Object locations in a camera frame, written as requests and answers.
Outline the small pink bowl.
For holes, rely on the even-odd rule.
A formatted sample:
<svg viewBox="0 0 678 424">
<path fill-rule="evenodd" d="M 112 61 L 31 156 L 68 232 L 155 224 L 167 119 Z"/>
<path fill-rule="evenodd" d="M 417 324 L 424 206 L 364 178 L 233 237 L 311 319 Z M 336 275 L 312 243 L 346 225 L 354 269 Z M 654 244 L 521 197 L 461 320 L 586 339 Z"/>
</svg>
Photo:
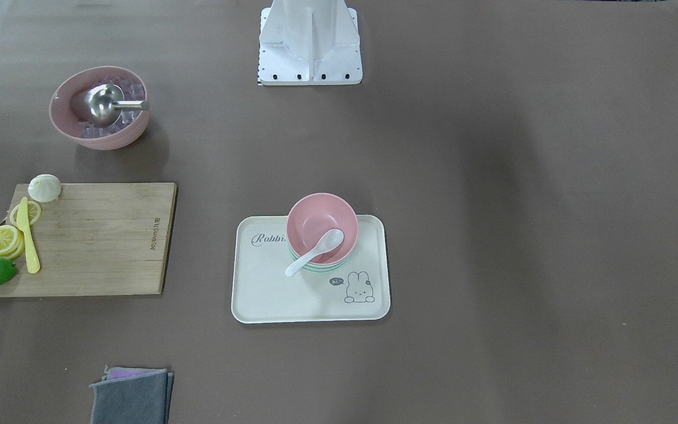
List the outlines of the small pink bowl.
<svg viewBox="0 0 678 424">
<path fill-rule="evenodd" d="M 342 244 L 331 252 L 314 258 L 310 263 L 333 266 L 349 257 L 360 235 L 360 223 L 355 210 L 337 195 L 315 193 L 305 196 L 293 205 L 287 215 L 288 246 L 301 257 L 332 228 L 340 229 L 344 233 Z"/>
</svg>

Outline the green bowl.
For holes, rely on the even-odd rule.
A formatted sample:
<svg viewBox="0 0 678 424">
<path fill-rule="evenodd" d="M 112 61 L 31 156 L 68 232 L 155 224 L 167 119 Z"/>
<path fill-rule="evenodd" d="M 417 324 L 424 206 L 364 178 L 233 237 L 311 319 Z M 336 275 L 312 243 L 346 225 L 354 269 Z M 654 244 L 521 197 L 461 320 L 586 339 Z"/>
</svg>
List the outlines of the green bowl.
<svg viewBox="0 0 678 424">
<path fill-rule="evenodd" d="M 288 247 L 288 251 L 291 254 L 291 259 L 294 261 L 301 257 L 303 253 L 298 253 L 296 250 L 294 250 L 293 247 L 291 247 L 290 244 L 286 244 L 286 247 Z M 331 272 L 336 269 L 341 268 L 352 256 L 354 255 L 354 252 L 351 251 L 348 253 L 346 257 L 344 257 L 342 260 L 339 262 L 333 263 L 333 264 L 320 264 L 320 263 L 313 263 L 309 262 L 304 266 L 304 269 L 307 271 L 311 272 Z"/>
</svg>

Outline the metal ice scoop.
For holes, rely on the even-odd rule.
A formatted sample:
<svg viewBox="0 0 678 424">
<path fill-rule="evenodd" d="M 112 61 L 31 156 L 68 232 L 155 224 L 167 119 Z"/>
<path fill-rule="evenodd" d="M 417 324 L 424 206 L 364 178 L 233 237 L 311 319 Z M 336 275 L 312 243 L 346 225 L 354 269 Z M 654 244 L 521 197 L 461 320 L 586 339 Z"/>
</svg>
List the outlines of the metal ice scoop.
<svg viewBox="0 0 678 424">
<path fill-rule="evenodd" d="M 100 84 L 84 94 L 86 119 L 100 128 L 115 124 L 124 110 L 147 111 L 147 100 L 126 100 L 124 92 L 115 84 Z"/>
</svg>

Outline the grey folded cloth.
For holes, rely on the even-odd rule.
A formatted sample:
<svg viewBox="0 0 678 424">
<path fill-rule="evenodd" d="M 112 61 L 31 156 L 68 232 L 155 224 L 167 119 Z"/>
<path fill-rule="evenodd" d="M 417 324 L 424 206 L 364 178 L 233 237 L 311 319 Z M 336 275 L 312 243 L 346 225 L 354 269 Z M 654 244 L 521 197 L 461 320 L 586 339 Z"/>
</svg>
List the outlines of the grey folded cloth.
<svg viewBox="0 0 678 424">
<path fill-rule="evenodd" d="M 167 423 L 173 382 L 167 369 L 106 367 L 91 384 L 91 423 Z"/>
</svg>

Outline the wooden cutting board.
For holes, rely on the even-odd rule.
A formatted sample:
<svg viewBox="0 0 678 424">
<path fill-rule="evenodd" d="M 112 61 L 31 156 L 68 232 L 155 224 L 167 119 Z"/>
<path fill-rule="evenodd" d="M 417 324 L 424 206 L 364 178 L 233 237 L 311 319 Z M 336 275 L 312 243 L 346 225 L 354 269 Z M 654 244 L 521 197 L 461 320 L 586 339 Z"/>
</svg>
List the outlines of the wooden cutting board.
<svg viewBox="0 0 678 424">
<path fill-rule="evenodd" d="M 32 228 L 40 271 L 16 258 L 0 298 L 161 293 L 176 204 L 175 183 L 63 184 Z"/>
</svg>

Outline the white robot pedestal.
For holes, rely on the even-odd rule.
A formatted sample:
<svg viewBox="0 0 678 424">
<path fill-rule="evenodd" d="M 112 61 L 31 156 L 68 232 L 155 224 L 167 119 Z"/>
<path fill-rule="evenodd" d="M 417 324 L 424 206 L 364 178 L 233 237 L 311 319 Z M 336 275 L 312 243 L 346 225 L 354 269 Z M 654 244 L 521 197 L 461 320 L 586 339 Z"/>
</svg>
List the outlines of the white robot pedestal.
<svg viewBox="0 0 678 424">
<path fill-rule="evenodd" d="M 360 27 L 344 1 L 274 1 L 261 10 L 258 84 L 360 84 Z"/>
</svg>

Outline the cream rabbit tray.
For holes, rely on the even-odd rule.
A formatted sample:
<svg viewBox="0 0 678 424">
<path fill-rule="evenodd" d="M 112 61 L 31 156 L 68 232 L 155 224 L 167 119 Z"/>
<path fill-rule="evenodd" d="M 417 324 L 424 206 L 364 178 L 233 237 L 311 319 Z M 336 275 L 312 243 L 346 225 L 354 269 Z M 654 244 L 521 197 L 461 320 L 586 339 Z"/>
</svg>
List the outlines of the cream rabbit tray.
<svg viewBox="0 0 678 424">
<path fill-rule="evenodd" d="M 360 238 L 344 263 L 286 277 L 286 266 L 295 260 L 286 217 L 245 218 L 235 244 L 235 319 L 243 324 L 382 319 L 392 306 L 385 229 L 372 215 L 360 215 L 358 222 Z"/>
</svg>

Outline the lemon slice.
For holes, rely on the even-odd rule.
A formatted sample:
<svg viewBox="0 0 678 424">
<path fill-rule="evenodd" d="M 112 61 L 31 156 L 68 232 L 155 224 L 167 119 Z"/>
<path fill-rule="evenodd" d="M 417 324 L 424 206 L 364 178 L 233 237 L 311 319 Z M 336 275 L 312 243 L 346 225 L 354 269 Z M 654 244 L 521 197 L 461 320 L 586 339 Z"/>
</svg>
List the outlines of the lemon slice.
<svg viewBox="0 0 678 424">
<path fill-rule="evenodd" d="M 0 258 L 13 260 L 24 252 L 24 236 L 11 225 L 0 226 Z"/>
</svg>

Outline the large pink bowl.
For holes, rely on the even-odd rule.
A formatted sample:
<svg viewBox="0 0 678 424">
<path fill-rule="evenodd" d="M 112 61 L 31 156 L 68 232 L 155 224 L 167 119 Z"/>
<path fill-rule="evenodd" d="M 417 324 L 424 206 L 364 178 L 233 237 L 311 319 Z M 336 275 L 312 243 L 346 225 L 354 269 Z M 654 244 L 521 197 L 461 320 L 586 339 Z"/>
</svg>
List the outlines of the large pink bowl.
<svg viewBox="0 0 678 424">
<path fill-rule="evenodd" d="M 49 100 L 49 120 L 57 132 L 68 140 L 94 150 L 116 150 L 135 142 L 148 128 L 150 111 L 123 112 L 116 123 L 108 128 L 76 117 L 70 107 L 74 96 L 100 84 L 115 84 L 127 100 L 147 100 L 148 88 L 133 71 L 117 65 L 100 65 L 83 70 L 63 81 Z"/>
</svg>

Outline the white ceramic spoon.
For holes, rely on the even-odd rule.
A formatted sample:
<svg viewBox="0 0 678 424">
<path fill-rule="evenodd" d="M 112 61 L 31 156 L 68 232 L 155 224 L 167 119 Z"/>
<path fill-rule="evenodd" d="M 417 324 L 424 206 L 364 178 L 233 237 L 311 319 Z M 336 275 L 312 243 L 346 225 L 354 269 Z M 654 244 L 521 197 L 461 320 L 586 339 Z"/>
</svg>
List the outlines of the white ceramic spoon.
<svg viewBox="0 0 678 424">
<path fill-rule="evenodd" d="M 317 244 L 308 252 L 304 253 L 301 257 L 294 260 L 290 266 L 288 266 L 284 274 L 286 277 L 291 277 L 296 274 L 298 271 L 304 268 L 310 260 L 322 255 L 323 253 L 328 253 L 339 247 L 344 241 L 344 233 L 339 228 L 332 228 L 329 231 L 326 231 L 320 239 L 318 239 Z"/>
</svg>

